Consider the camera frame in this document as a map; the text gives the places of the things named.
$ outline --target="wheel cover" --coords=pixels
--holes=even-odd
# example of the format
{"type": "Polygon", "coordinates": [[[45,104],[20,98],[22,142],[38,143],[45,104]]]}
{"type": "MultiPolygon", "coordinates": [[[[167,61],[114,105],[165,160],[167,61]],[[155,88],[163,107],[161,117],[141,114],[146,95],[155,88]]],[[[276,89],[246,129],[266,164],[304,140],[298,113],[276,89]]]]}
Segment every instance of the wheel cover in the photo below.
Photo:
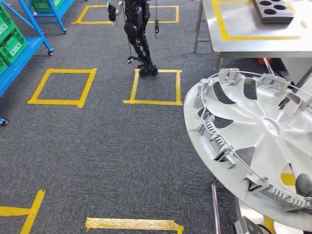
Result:
{"type": "Polygon", "coordinates": [[[312,97],[270,74],[248,78],[224,69],[191,88],[184,101],[188,134],[215,176],[242,202],[287,226],[312,231],[312,198],[283,185],[286,168],[312,178],[312,97]],[[256,99],[244,94],[255,86],[256,99]],[[221,88],[233,104],[216,93],[221,88]],[[217,128],[217,117],[232,121],[217,128]]]}

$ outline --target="shelf caster wheel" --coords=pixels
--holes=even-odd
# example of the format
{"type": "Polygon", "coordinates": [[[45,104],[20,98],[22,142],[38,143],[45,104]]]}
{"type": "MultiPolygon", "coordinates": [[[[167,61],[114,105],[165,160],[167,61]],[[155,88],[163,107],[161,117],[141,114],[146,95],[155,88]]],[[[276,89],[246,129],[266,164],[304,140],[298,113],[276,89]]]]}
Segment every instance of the shelf caster wheel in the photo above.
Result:
{"type": "Polygon", "coordinates": [[[6,126],[6,125],[8,125],[9,122],[8,122],[8,120],[7,120],[7,119],[2,119],[2,123],[1,124],[2,126],[6,126]]]}

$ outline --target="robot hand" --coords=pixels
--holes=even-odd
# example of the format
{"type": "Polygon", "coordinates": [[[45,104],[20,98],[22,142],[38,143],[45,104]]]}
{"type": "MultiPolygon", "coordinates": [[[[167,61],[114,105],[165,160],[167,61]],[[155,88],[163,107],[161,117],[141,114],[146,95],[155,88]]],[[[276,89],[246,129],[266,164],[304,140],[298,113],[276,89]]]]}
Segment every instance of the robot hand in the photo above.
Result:
{"type": "Polygon", "coordinates": [[[107,9],[109,12],[109,19],[112,22],[116,21],[116,16],[120,15],[122,11],[122,0],[108,0],[107,9]]]}

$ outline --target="hubcap center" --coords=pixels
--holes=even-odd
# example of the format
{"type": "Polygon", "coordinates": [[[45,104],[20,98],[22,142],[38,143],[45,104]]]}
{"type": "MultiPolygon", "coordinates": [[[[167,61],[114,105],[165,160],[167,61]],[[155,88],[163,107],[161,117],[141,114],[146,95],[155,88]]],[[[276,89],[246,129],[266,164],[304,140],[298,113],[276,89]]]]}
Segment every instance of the hubcap center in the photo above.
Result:
{"type": "Polygon", "coordinates": [[[280,133],[280,126],[274,120],[270,118],[264,118],[263,123],[267,131],[273,136],[278,136],[280,133]]]}

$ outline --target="green basket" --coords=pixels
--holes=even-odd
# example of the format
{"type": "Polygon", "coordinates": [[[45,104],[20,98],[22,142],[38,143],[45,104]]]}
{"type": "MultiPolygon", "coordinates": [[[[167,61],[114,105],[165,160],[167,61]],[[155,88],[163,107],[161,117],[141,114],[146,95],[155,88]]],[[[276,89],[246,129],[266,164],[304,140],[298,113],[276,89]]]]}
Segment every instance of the green basket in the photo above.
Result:
{"type": "MultiPolygon", "coordinates": [[[[58,9],[64,0],[52,0],[56,9],[58,9]]],[[[52,9],[48,0],[32,0],[31,5],[36,13],[51,13],[52,9]]]]}
{"type": "Polygon", "coordinates": [[[14,27],[15,24],[9,14],[0,4],[0,42],[6,38],[14,27]]]}
{"type": "Polygon", "coordinates": [[[7,69],[8,65],[0,58],[0,75],[2,74],[5,69],[7,69]]]}
{"type": "Polygon", "coordinates": [[[27,42],[17,28],[13,29],[0,43],[0,56],[8,65],[11,65],[17,58],[27,42]]]}

